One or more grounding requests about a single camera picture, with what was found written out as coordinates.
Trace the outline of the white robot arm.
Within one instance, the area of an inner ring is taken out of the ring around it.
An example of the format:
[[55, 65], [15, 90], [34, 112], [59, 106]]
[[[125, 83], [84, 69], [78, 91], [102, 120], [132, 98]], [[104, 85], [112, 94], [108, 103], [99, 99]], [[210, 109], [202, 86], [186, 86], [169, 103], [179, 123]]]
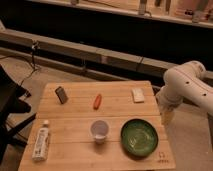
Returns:
[[168, 69], [163, 76], [164, 86], [156, 94], [162, 123], [168, 125], [173, 110], [186, 98], [207, 113], [211, 146], [213, 148], [213, 87], [202, 81], [206, 73], [199, 61], [189, 61]]

